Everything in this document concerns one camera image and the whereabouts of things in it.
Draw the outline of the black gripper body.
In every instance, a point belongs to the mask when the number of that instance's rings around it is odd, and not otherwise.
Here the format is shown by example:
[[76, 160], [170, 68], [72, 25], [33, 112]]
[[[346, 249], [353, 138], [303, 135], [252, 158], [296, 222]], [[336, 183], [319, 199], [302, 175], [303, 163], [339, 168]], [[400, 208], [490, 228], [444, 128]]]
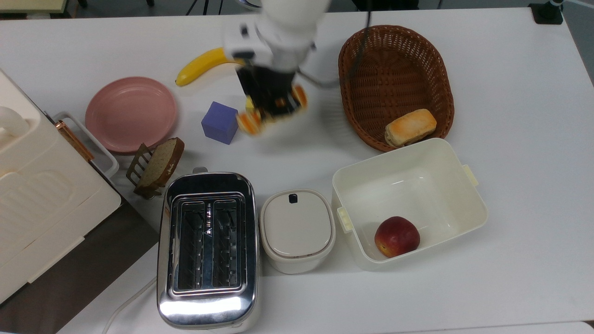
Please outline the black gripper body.
[[245, 65], [236, 70], [236, 74], [246, 96], [274, 101], [290, 95], [296, 72], [280, 72], [264, 66]]

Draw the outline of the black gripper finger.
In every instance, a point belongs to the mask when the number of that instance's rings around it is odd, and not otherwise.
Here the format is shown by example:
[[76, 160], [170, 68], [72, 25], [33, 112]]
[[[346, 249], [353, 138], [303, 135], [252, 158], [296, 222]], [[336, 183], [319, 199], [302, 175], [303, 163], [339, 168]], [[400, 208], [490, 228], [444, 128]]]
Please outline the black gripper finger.
[[275, 98], [271, 95], [251, 95], [251, 115], [261, 122], [274, 122], [278, 115], [275, 113]]
[[278, 98], [278, 115], [291, 115], [298, 109], [298, 97], [296, 95], [295, 86], [282, 97]]

